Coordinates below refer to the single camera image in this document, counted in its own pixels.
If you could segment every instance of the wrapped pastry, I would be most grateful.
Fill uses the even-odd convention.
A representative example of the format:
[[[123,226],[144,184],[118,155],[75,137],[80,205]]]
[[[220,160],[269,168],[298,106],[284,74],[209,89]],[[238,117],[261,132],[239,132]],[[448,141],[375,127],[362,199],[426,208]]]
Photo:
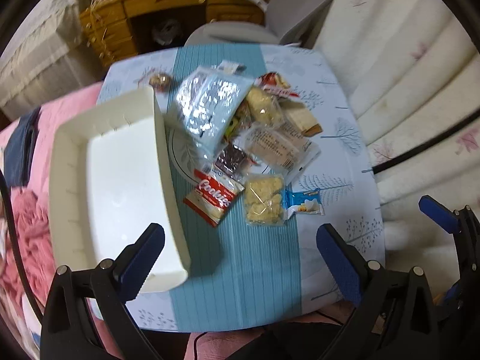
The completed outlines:
[[[285,121],[277,98],[272,94],[252,87],[245,99],[255,121],[268,127],[280,126]]]
[[[268,165],[275,173],[281,174],[285,183],[289,184],[312,159],[318,156],[320,148],[307,138],[293,137],[294,131],[287,131],[287,134],[290,135],[254,123],[238,141],[238,145],[246,153]],[[292,143],[296,140],[301,140],[303,144],[297,146]]]
[[[284,180],[279,175],[255,175],[245,185],[245,220],[249,225],[284,224],[282,195]]]

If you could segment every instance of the cookies package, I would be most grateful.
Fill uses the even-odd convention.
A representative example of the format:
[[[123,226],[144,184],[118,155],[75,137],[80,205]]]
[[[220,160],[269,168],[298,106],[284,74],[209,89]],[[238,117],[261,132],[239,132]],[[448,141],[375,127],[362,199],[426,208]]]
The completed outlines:
[[[217,227],[243,186],[216,166],[204,172],[195,169],[200,182],[183,202],[197,212],[212,227]]]
[[[285,181],[280,175],[252,175],[245,184],[243,207],[248,225],[284,224]]]

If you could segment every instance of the snack package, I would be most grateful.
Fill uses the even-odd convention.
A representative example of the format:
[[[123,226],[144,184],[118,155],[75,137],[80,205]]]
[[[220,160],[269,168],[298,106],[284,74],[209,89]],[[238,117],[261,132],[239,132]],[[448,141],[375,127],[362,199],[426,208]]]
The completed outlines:
[[[236,175],[239,174],[242,165],[248,159],[246,153],[235,146],[232,143],[229,143],[225,146],[217,157],[215,165],[217,168],[225,172],[226,175],[235,179]]]
[[[306,137],[313,137],[323,131],[318,120],[304,103],[285,100],[280,103],[280,108],[286,118]]]
[[[292,192],[285,190],[286,219],[295,213],[325,215],[319,190]]]
[[[290,89],[290,84],[276,72],[260,76],[255,80],[255,86],[262,88],[265,92],[279,97],[299,100],[300,96]]]
[[[232,138],[237,136],[241,131],[246,130],[251,126],[252,118],[248,103],[244,100],[235,111],[229,126],[225,131],[225,139],[230,142]]]
[[[283,188],[280,175],[255,175],[245,184],[243,207],[249,225],[281,226],[284,224]]]
[[[306,152],[311,145],[311,140],[305,138],[297,128],[292,125],[288,120],[282,124],[277,131],[290,141],[296,148]]]
[[[238,146],[261,159],[275,173],[282,174],[289,184],[320,153],[318,145],[307,138],[302,137],[307,143],[300,147],[294,145],[292,139],[278,130],[254,123],[238,140]]]
[[[268,127],[280,126],[285,121],[275,96],[260,88],[252,87],[245,99],[255,121]]]
[[[180,85],[166,122],[214,153],[254,80],[198,67]]]
[[[195,176],[201,181],[185,196],[183,202],[212,227],[217,227],[235,196],[244,188],[215,166],[211,167],[207,173],[195,169]]]

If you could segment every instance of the black cable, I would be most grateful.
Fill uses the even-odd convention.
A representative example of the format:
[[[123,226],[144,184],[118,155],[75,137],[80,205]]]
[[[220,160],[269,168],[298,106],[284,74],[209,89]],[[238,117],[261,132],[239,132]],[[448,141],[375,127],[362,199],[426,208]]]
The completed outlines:
[[[343,323],[340,322],[337,318],[333,318],[333,317],[331,317],[330,315],[323,314],[322,312],[320,312],[320,311],[318,311],[318,310],[316,310],[315,312],[316,312],[317,314],[320,314],[322,317],[328,318],[330,321],[333,321],[333,322],[339,324],[340,326],[343,326]]]
[[[38,306],[37,299],[35,298],[35,295],[32,291],[32,287],[30,287],[30,283],[28,282],[27,274],[25,272],[25,267],[23,266],[22,255],[20,254],[20,247],[18,246],[17,229],[15,228],[14,210],[11,207],[9,188],[1,170],[0,192],[3,199],[3,207],[5,208],[5,217],[7,219],[11,250],[13,251],[13,258],[15,259],[15,265],[17,266],[18,275],[20,276],[20,281],[22,282],[22,286],[25,290],[28,301],[30,302],[32,309],[37,316],[38,321],[40,322],[40,324],[42,324],[43,314],[40,310],[40,307]]]
[[[205,334],[207,334],[208,332],[204,332],[202,334],[199,334],[195,340],[193,340],[193,359],[194,360],[198,360],[198,353],[197,353],[197,341],[200,337],[203,337]]]

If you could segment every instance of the chair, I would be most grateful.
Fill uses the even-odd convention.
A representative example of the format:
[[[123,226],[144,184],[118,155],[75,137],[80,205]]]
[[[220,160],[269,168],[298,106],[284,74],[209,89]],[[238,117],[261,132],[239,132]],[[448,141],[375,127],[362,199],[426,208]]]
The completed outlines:
[[[264,9],[265,24],[240,21],[214,22],[198,28],[185,45],[245,42],[287,44],[296,42],[312,17],[331,0],[250,0]]]
[[[377,171],[387,266],[419,265],[434,294],[447,290],[459,275],[453,239],[418,201],[429,194],[480,214],[476,48],[441,0],[334,0],[314,49],[335,72]]]

